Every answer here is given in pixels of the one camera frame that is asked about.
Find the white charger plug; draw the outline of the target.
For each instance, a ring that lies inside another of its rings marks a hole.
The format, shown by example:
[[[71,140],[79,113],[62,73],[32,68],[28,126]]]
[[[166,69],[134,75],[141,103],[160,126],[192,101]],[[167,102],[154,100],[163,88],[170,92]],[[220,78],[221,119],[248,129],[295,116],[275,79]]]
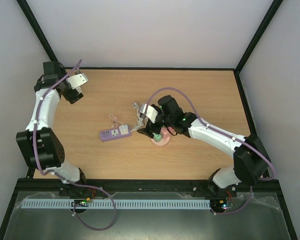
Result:
[[[130,128],[127,124],[122,124],[119,126],[119,131],[121,135],[128,135],[130,134]]]

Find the purple power strip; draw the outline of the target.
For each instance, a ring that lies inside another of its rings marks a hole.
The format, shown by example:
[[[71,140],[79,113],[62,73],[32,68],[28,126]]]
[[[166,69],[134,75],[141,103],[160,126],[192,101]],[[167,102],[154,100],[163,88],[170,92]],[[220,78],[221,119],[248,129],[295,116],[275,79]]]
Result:
[[[114,140],[118,140],[118,139],[128,138],[131,135],[132,135],[131,130],[130,130],[130,134],[121,135],[121,133],[119,131],[119,127],[112,128],[112,129],[106,129],[106,130],[99,132],[99,138],[102,142],[109,142],[109,141],[114,141]]]

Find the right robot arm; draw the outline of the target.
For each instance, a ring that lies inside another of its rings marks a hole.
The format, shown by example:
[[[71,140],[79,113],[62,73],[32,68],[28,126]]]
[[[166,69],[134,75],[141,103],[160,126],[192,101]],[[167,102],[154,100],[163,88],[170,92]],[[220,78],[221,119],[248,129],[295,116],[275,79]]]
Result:
[[[203,141],[232,158],[232,166],[218,168],[208,179],[208,191],[214,196],[239,183],[254,186],[271,162],[257,135],[234,134],[206,122],[194,112],[183,112],[171,95],[160,98],[157,105],[143,104],[139,114],[147,119],[145,127],[138,129],[140,134],[153,139],[163,128],[174,130],[177,135]]]

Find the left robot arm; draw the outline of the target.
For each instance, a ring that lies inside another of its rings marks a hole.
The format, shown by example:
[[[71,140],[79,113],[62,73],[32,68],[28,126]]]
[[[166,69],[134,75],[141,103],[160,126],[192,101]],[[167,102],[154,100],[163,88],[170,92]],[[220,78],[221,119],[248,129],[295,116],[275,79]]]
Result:
[[[66,161],[65,149],[53,126],[61,98],[74,104],[84,96],[81,86],[88,82],[88,78],[81,73],[80,65],[78,62],[66,71],[58,61],[43,63],[43,75],[34,85],[32,117],[25,130],[16,134],[17,145],[29,168],[37,169],[42,176],[56,176],[78,192],[87,183],[85,174]]]

